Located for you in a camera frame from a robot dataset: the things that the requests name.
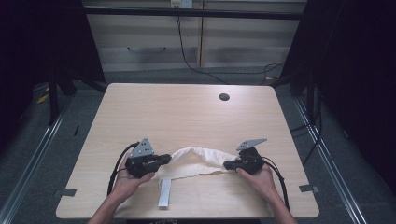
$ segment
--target hand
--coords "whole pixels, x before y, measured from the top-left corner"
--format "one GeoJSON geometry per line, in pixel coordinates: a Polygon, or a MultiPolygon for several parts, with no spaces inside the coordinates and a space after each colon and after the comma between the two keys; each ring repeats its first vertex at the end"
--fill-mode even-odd
{"type": "Polygon", "coordinates": [[[254,175],[248,174],[241,168],[237,168],[236,172],[244,177],[267,202],[271,202],[275,196],[278,196],[272,170],[267,164],[264,164],[260,171],[254,175]]]}
{"type": "Polygon", "coordinates": [[[130,175],[125,169],[125,163],[127,159],[128,156],[126,155],[123,162],[120,164],[116,184],[114,185],[114,188],[110,194],[114,195],[120,201],[120,203],[125,202],[126,199],[131,197],[136,192],[137,188],[141,184],[150,181],[150,179],[155,175],[154,173],[148,173],[142,176],[140,179],[130,175]]]}

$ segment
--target table top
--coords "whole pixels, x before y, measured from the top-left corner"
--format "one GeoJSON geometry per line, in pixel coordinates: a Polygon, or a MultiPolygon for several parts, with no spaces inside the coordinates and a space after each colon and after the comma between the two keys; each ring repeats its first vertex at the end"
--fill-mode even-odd
{"type": "MultiPolygon", "coordinates": [[[[206,147],[237,155],[242,141],[267,138],[255,148],[285,177],[290,211],[316,217],[318,206],[274,89],[263,86],[121,84],[108,86],[70,176],[56,214],[91,217],[106,197],[109,177],[121,152],[147,137],[156,154],[206,147]],[[219,95],[226,93],[228,101],[219,95]]],[[[275,177],[281,195],[280,183],[275,177]]],[[[158,207],[158,177],[139,187],[117,210],[122,218],[272,217],[265,200],[236,173],[198,175],[172,181],[169,208],[158,207]]]]}

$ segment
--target metal rail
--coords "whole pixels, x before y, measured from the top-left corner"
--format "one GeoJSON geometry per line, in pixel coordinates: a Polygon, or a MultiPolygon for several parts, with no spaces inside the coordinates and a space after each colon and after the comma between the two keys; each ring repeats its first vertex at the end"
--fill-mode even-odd
{"type": "Polygon", "coordinates": [[[30,184],[32,183],[35,177],[35,174],[48,151],[48,148],[50,146],[53,137],[58,132],[59,126],[61,125],[62,120],[64,118],[64,113],[67,110],[67,108],[71,105],[72,99],[73,97],[68,98],[68,101],[65,103],[64,109],[61,111],[58,118],[53,122],[51,126],[47,128],[43,138],[41,139],[40,144],[38,144],[38,147],[35,150],[35,154],[32,156],[32,159],[30,159],[29,164],[24,170],[17,185],[9,194],[4,206],[0,211],[1,224],[11,223],[15,214],[17,213],[17,210],[21,205],[23,197],[25,196],[27,190],[29,189],[30,184]]]}
{"type": "Polygon", "coordinates": [[[171,16],[171,17],[207,17],[207,18],[241,18],[299,21],[304,13],[236,11],[194,8],[156,8],[156,7],[33,7],[33,11],[46,13],[85,13],[92,15],[129,15],[129,16],[171,16]]]}
{"type": "Polygon", "coordinates": [[[306,127],[312,137],[312,140],[315,142],[318,141],[318,153],[323,160],[324,165],[329,172],[329,175],[334,183],[335,187],[337,188],[338,194],[341,197],[341,200],[346,207],[350,217],[352,218],[353,223],[356,224],[366,224],[367,221],[364,218],[364,215],[359,207],[359,204],[355,200],[355,197],[352,195],[351,191],[349,190],[347,183],[344,181],[344,178],[341,176],[337,166],[332,159],[332,155],[330,154],[329,149],[327,149],[326,145],[324,144],[323,140],[319,138],[319,132],[316,126],[309,125],[309,118],[306,115],[306,108],[303,101],[297,100],[296,101],[297,108],[299,109],[300,115],[304,120],[306,127]]]}

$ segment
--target black tape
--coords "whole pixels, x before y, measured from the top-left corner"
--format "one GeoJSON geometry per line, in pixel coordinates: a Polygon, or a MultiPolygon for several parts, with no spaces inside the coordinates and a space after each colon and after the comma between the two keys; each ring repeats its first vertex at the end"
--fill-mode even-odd
{"type": "Polygon", "coordinates": [[[56,198],[62,198],[62,196],[74,197],[76,191],[76,189],[58,189],[53,192],[52,196],[56,198]]]}
{"type": "Polygon", "coordinates": [[[299,186],[299,188],[302,193],[312,191],[315,194],[315,193],[319,192],[319,189],[316,186],[302,185],[302,186],[299,186]]]}

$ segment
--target power cord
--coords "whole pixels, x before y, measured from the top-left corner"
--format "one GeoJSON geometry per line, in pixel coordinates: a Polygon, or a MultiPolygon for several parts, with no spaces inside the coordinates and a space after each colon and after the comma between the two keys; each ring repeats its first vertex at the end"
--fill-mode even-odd
{"type": "MultiPolygon", "coordinates": [[[[317,108],[316,108],[316,111],[315,111],[314,120],[317,120],[317,119],[318,119],[319,111],[320,111],[321,100],[319,100],[319,97],[320,97],[319,94],[320,94],[320,92],[319,92],[318,87],[317,87],[317,108]]],[[[309,126],[311,126],[311,125],[312,125],[311,123],[303,124],[303,125],[298,126],[298,127],[296,127],[296,128],[290,129],[289,131],[292,133],[292,132],[295,132],[295,131],[299,131],[299,130],[301,130],[301,129],[304,129],[304,128],[306,128],[306,127],[309,127],[309,126]]]]}
{"type": "Polygon", "coordinates": [[[297,134],[297,135],[293,136],[292,138],[298,138],[298,137],[306,135],[307,133],[308,133],[308,131],[305,131],[304,133],[297,134]]]}
{"type": "Polygon", "coordinates": [[[113,173],[111,174],[110,181],[108,182],[107,196],[108,196],[108,195],[111,193],[111,191],[113,190],[113,185],[114,185],[114,181],[115,181],[115,179],[116,179],[117,173],[118,173],[119,171],[121,171],[121,170],[124,170],[124,169],[118,170],[122,158],[124,157],[125,153],[126,153],[131,147],[137,147],[137,145],[139,145],[139,142],[136,142],[136,143],[133,143],[133,144],[129,145],[127,148],[125,148],[125,149],[122,151],[122,153],[121,153],[119,159],[117,160],[116,166],[114,167],[113,173]]]}
{"type": "Polygon", "coordinates": [[[282,187],[282,192],[283,192],[283,200],[285,203],[285,206],[290,210],[290,206],[289,206],[289,197],[288,197],[288,191],[286,190],[286,184],[285,184],[285,178],[283,178],[283,176],[280,174],[279,169],[277,169],[275,163],[273,161],[271,161],[270,159],[266,158],[266,157],[262,157],[262,159],[267,163],[267,165],[269,167],[271,167],[271,169],[274,170],[274,172],[276,173],[279,182],[280,182],[280,186],[282,187]]]}
{"type": "Polygon", "coordinates": [[[312,148],[309,150],[308,155],[303,161],[303,166],[306,165],[308,162],[309,158],[311,157],[312,153],[314,152],[315,148],[318,146],[319,141],[321,140],[321,131],[322,131],[322,116],[321,116],[321,103],[322,103],[322,97],[320,95],[320,92],[317,88],[317,112],[318,112],[318,118],[319,118],[319,130],[318,130],[318,136],[317,140],[315,141],[315,144],[312,146],[312,148]]]}
{"type": "Polygon", "coordinates": [[[181,37],[180,17],[177,17],[177,29],[178,29],[178,37],[179,37],[179,39],[180,39],[180,46],[181,46],[181,53],[182,53],[182,55],[183,55],[183,60],[184,60],[184,63],[190,68],[190,70],[192,70],[192,71],[194,71],[194,72],[196,72],[196,73],[200,73],[200,74],[205,74],[205,75],[211,76],[211,77],[215,78],[216,80],[218,80],[218,81],[220,81],[221,83],[224,83],[224,84],[226,84],[226,85],[231,85],[231,84],[228,83],[228,82],[226,82],[226,81],[224,81],[224,80],[222,80],[222,79],[220,79],[220,78],[218,78],[218,77],[216,77],[216,76],[214,76],[214,75],[220,75],[220,74],[228,74],[228,75],[258,75],[258,74],[264,74],[264,79],[263,79],[262,82],[259,84],[259,85],[262,85],[262,84],[265,82],[266,78],[267,78],[267,72],[269,72],[269,71],[271,71],[271,70],[277,68],[278,66],[284,64],[284,63],[269,63],[269,64],[267,64],[267,65],[264,66],[264,71],[260,71],[260,72],[250,72],[250,73],[248,73],[248,72],[210,72],[210,73],[209,73],[209,72],[200,71],[200,70],[197,70],[197,69],[192,68],[192,67],[189,65],[189,63],[187,62],[186,54],[185,54],[185,52],[184,52],[183,39],[182,39],[182,37],[181,37]]]}

